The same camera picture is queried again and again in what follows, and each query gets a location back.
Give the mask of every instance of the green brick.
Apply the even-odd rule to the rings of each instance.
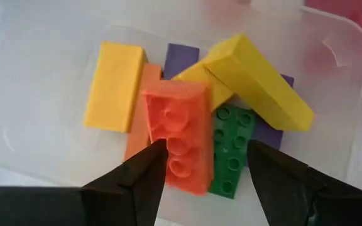
[[[214,127],[214,179],[211,193],[234,198],[239,176],[246,162],[248,141],[255,125],[255,113],[223,104],[212,117]]]

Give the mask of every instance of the transparent container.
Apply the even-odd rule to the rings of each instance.
[[[121,164],[127,134],[82,125],[102,40],[141,45],[164,64],[167,43],[196,46],[246,33],[313,108],[309,132],[282,151],[345,179],[362,99],[362,29],[310,8],[261,10],[249,1],[0,1],[0,166],[81,186]],[[158,217],[182,225],[267,225],[244,169],[234,200],[165,187]]]

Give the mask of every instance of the plastic container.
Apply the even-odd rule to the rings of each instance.
[[[127,134],[82,125],[100,41],[141,45],[150,62],[163,65],[167,43],[199,47],[204,56],[245,32],[280,73],[295,78],[316,114],[309,132],[285,132],[282,151],[343,180],[362,99],[362,29],[309,8],[257,11],[239,2],[0,2],[0,166],[80,186],[121,163]],[[165,187],[158,217],[267,224],[247,168],[234,200]]]

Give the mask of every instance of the yellow block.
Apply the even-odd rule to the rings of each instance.
[[[314,113],[245,35],[215,45],[204,66],[269,125],[309,130]]]
[[[85,126],[129,131],[145,60],[145,52],[140,46],[101,43]]]
[[[227,101],[232,95],[227,86],[220,82],[215,76],[206,69],[202,62],[198,62],[191,67],[187,68],[172,80],[186,81],[186,82],[207,82],[212,85],[212,110],[218,108],[221,104]]]

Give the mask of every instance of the orange brick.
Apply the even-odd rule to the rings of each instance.
[[[143,65],[141,75],[140,90],[153,82],[160,80],[162,68],[160,65],[146,63]],[[136,98],[135,110],[132,119],[131,130],[128,135],[128,143],[126,144],[124,161],[138,154],[147,145],[149,145],[149,130],[146,122],[146,110],[143,103],[143,97],[138,92]]]
[[[166,183],[205,195],[213,180],[214,160],[210,85],[162,80],[142,94],[151,141],[167,140]]]

